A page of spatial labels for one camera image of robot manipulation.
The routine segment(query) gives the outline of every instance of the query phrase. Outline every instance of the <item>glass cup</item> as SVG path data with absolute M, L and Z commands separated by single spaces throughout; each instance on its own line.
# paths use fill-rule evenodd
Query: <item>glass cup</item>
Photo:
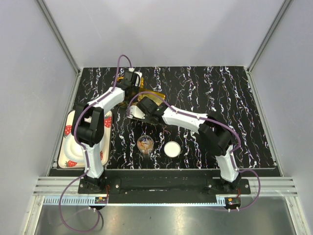
M 151 153 L 153 151 L 153 144 L 154 144 L 154 141 L 150 136 L 141 136 L 137 140 L 137 147 L 141 155 L 145 158 L 148 158 L 151 156 Z

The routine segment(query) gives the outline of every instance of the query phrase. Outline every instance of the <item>robotic arm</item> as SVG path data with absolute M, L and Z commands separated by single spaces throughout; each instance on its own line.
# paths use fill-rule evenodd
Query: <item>robotic arm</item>
M 88 165 L 88 161 L 89 170 L 85 180 L 99 187 L 99 189 L 104 188 L 104 169 L 100 160 L 99 144 L 104 134 L 104 114 L 119 103 L 124 101 L 130 102 L 139 93 L 141 79 L 142 73 L 130 68 L 129 71 L 125 71 L 124 78 L 116 84 L 116 87 L 110 87 L 106 93 L 96 100 L 88 104 L 78 103 L 74 108 L 73 126 L 76 125 L 82 112 L 89 105 L 93 104 L 83 115 L 77 126 L 76 134 L 78 141 L 83 145 L 82 151 L 87 151 L 85 165 Z M 144 97 L 136 105 L 131 106 L 129 118 L 155 124 L 176 125 L 198 133 L 205 145 L 208 146 L 207 151 L 216 156 L 221 169 L 221 178 L 231 188 L 236 188 L 240 175 L 232 165 L 232 162 L 234 162 L 234 157 L 230 153 L 232 149 L 232 134 L 220 125 L 201 119 L 210 118 L 217 120 L 216 115 L 195 114 L 183 111 L 175 106 L 168 107 L 164 103 L 157 105 L 152 99 Z

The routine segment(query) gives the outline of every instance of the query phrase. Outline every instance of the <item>white wall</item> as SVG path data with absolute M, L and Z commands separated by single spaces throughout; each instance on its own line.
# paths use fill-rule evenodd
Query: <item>white wall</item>
M 80 67 L 245 65 L 283 0 L 45 0 Z
M 75 74 L 34 0 L 1 0 L 0 32 L 0 234 L 17 235 Z
M 313 231 L 313 1 L 293 1 L 252 71 L 283 171 Z

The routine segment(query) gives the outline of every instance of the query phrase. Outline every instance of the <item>round white lid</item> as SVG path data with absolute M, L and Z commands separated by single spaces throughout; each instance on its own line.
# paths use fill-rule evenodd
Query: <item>round white lid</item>
M 164 152 L 170 158 L 177 157 L 180 154 L 180 145 L 175 141 L 167 142 L 164 146 Z

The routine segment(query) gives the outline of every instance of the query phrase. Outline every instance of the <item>reflective floor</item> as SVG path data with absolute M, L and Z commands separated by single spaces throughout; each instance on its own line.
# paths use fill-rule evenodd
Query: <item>reflective floor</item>
M 96 213 L 84 207 L 63 206 L 64 219 L 76 229 L 87 230 Z M 284 198 L 260 198 L 251 208 L 240 212 L 220 212 L 197 207 L 115 207 L 101 210 L 103 222 L 92 235 L 295 235 Z M 78 234 L 60 220 L 57 206 L 43 206 L 37 235 Z

